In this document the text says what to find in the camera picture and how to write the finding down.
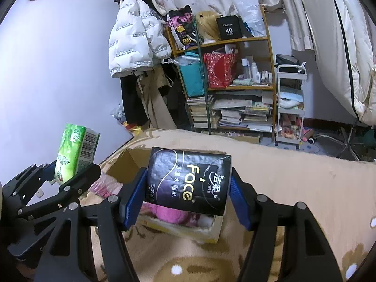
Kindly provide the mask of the black box number 40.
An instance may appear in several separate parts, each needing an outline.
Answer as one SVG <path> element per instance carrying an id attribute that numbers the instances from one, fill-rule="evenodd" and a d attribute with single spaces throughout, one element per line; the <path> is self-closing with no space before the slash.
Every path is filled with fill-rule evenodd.
<path id="1" fill-rule="evenodd" d="M 216 22 L 222 40 L 242 38 L 239 18 L 236 15 L 218 17 Z"/>

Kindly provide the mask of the wooden bookshelf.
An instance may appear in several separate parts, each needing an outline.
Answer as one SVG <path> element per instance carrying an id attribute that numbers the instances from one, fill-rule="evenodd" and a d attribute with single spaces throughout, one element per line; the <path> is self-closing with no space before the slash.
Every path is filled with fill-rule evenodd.
<path id="1" fill-rule="evenodd" d="M 172 47 L 172 54 L 174 58 L 184 55 L 186 52 L 193 52 L 197 51 L 199 55 L 199 62 L 200 62 L 200 74 L 201 79 L 203 80 L 203 87 L 204 87 L 204 96 L 205 96 L 205 107 L 207 110 L 207 124 L 208 124 L 208 133 L 209 135 L 212 134 L 212 126 L 210 123 L 210 116 L 209 116 L 209 106 L 208 106 L 208 92 L 217 92 L 217 91 L 234 91 L 234 90 L 264 90 L 264 91 L 272 91 L 273 92 L 273 107 L 272 107 L 272 141 L 275 141 L 275 134 L 276 134 L 276 107 L 277 107 L 277 100 L 276 100 L 276 76 L 275 76 L 275 70 L 274 70 L 274 62 L 273 62 L 273 50 L 271 47 L 271 39 L 270 39 L 270 32 L 266 20 L 266 15 L 264 11 L 264 6 L 259 6 L 260 13 L 262 14 L 262 21 L 264 23 L 265 29 L 266 29 L 266 36 L 263 37 L 250 37 L 250 38 L 238 38 L 238 39 L 227 39 L 227 40 L 221 40 L 221 41 L 215 41 L 212 43 L 205 43 L 202 44 L 200 40 L 197 41 L 197 45 L 188 48 L 187 50 L 179 50 L 178 45 L 173 37 L 173 34 L 171 32 L 170 28 L 167 28 L 166 33 L 168 35 L 169 44 Z M 205 66 L 205 63 L 203 62 L 203 54 L 209 49 L 209 48 L 222 48 L 226 47 L 226 45 L 237 45 L 237 48 L 239 48 L 239 43 L 249 43 L 249 42 L 255 42 L 255 41 L 267 41 L 268 42 L 268 52 L 269 57 L 257 57 L 256 61 L 261 62 L 267 62 L 270 64 L 271 68 L 271 77 L 273 82 L 269 85 L 261 84 L 261 83 L 253 83 L 251 85 L 228 85 L 226 88 L 210 88 L 208 86 L 208 75 L 207 75 L 207 68 Z"/>

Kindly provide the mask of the stack of books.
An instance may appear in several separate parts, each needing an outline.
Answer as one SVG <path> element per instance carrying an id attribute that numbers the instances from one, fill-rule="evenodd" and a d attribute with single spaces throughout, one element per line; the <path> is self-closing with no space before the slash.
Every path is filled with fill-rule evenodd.
<path id="1" fill-rule="evenodd" d="M 195 129 L 207 129 L 208 118 L 210 119 L 210 127 L 212 129 L 218 128 L 220 112 L 213 109 L 214 102 L 213 95 L 208 95 L 208 102 L 206 102 L 204 96 L 187 99 Z"/>

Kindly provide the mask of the white rolling cart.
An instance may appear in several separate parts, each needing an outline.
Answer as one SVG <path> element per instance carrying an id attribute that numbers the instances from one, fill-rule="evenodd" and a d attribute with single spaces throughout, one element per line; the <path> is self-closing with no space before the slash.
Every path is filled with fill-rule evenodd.
<path id="1" fill-rule="evenodd" d="M 277 131 L 275 145 L 286 143 L 300 149 L 305 119 L 302 82 L 308 78 L 305 63 L 277 66 Z"/>

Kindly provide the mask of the pink rabbit plush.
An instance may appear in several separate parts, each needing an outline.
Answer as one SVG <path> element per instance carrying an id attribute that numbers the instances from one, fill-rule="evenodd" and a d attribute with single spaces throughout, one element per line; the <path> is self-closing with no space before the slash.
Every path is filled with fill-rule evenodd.
<path id="1" fill-rule="evenodd" d="M 197 213 L 158 206 L 148 202 L 143 203 L 140 213 L 157 218 L 162 222 L 187 227 L 197 227 L 200 219 L 200 214 Z"/>

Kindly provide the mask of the plastic bag with toys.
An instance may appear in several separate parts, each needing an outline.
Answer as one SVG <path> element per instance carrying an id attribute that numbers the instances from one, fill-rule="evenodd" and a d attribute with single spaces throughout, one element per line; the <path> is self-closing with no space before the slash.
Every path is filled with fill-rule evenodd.
<path id="1" fill-rule="evenodd" d="M 124 113 L 124 107 L 121 103 L 118 103 L 117 107 L 111 111 L 111 115 L 121 126 L 123 126 L 123 128 L 128 130 L 132 135 L 138 136 L 142 133 L 142 128 L 140 126 L 127 122 Z"/>

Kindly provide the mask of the pink towel roll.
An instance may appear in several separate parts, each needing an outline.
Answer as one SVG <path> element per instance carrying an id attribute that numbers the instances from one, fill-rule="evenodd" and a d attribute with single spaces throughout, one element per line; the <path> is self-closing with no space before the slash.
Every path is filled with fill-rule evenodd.
<path id="1" fill-rule="evenodd" d="M 122 187 L 122 183 L 102 172 L 99 179 L 90 186 L 89 191 L 102 198 L 107 198 L 111 195 L 117 195 Z"/>

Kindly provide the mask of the beige patterned rug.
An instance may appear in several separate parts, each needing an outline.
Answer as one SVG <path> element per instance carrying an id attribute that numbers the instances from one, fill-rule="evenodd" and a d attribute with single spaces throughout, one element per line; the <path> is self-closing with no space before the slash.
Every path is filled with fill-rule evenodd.
<path id="1" fill-rule="evenodd" d="M 126 182 L 153 147 L 227 153 L 240 177 L 281 204 L 303 201 L 319 222 L 342 278 L 360 268 L 375 242 L 375 164 L 251 144 L 185 130 L 147 130 L 101 161 Z M 141 281 L 236 281 L 252 233 L 227 205 L 219 240 L 199 243 L 136 224 L 123 235 Z"/>

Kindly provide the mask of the white puffer jacket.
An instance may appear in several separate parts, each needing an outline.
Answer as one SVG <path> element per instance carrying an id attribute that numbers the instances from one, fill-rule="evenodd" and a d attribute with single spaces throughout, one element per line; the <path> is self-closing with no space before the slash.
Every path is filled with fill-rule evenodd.
<path id="1" fill-rule="evenodd" d="M 162 22 L 142 0 L 120 0 L 108 41 L 111 77 L 121 78 L 153 69 L 171 56 Z"/>

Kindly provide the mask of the open cardboard box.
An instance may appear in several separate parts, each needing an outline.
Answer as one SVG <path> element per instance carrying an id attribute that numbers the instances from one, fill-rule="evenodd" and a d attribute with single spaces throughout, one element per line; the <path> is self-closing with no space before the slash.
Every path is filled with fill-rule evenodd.
<path id="1" fill-rule="evenodd" d="M 132 190 L 132 222 L 198 243 L 217 243 L 226 212 L 231 156 L 167 148 L 124 149 L 103 172 Z"/>

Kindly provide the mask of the red patterned gift bag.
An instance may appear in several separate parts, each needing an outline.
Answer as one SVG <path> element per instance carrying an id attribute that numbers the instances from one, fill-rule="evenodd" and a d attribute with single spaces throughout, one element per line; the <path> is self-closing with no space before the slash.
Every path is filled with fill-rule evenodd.
<path id="1" fill-rule="evenodd" d="M 218 52 L 203 54 L 210 89 L 225 89 L 231 85 L 236 73 L 237 57 L 237 54 Z"/>

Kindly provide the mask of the blonde wig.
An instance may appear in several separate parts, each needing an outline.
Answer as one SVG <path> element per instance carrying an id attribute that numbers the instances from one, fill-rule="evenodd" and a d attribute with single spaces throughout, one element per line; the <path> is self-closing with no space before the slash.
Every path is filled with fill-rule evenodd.
<path id="1" fill-rule="evenodd" d="M 217 24 L 219 17 L 220 14 L 213 11 L 198 12 L 196 14 L 196 24 L 203 43 L 213 43 L 221 40 Z"/>

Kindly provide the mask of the teal bag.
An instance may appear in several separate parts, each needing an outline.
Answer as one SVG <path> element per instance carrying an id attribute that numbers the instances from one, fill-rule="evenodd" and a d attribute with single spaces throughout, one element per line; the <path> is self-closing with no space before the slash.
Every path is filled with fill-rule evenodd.
<path id="1" fill-rule="evenodd" d="M 193 52 L 185 52 L 182 57 L 189 63 L 186 66 L 180 66 L 187 96 L 189 98 L 203 96 L 204 87 L 199 55 Z"/>

